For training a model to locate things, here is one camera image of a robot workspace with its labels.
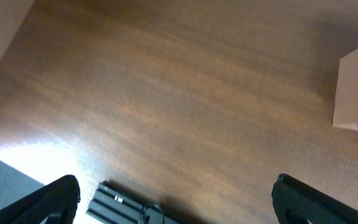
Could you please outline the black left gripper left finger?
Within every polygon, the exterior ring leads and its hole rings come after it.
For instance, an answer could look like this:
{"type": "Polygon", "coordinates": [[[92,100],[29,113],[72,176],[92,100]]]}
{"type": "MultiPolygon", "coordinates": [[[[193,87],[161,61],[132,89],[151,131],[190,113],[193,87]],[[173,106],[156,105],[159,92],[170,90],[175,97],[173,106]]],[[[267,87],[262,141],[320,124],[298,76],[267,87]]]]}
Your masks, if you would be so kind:
{"type": "Polygon", "coordinates": [[[0,224],[72,224],[80,202],[74,175],[65,175],[0,210],[0,224]]]}

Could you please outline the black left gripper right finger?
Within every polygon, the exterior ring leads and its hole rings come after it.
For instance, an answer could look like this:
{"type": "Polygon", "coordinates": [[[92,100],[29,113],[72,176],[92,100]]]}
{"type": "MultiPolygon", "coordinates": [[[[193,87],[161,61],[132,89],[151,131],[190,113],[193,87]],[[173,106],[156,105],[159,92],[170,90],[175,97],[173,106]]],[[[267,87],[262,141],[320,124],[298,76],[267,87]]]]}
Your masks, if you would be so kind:
{"type": "Polygon", "coordinates": [[[280,224],[358,224],[358,210],[287,174],[274,183],[272,204],[280,224]]]}

